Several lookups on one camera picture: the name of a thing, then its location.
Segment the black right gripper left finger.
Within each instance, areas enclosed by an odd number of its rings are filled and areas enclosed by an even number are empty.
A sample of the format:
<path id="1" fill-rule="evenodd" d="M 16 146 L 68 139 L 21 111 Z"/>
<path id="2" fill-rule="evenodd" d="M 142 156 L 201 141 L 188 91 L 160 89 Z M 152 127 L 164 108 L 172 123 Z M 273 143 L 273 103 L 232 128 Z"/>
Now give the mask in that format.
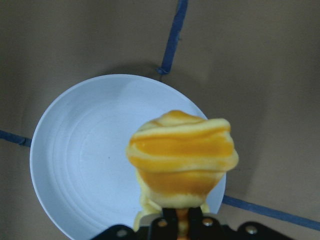
<path id="1" fill-rule="evenodd" d="M 97 240 L 176 240 L 178 216 L 173 208 L 163 208 L 161 213 L 146 215 L 140 219 L 138 230 L 116 224 L 96 236 Z"/>

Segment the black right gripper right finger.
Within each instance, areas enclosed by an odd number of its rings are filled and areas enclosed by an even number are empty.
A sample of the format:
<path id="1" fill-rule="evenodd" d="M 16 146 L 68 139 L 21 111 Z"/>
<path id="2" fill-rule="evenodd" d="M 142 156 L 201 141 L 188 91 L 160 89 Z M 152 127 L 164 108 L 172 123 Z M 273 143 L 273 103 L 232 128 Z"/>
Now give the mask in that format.
<path id="1" fill-rule="evenodd" d="M 234 230 L 227 224 L 209 215 L 204 215 L 200 207 L 188 210 L 191 240 L 290 240 L 291 238 L 261 223 L 248 221 Z"/>

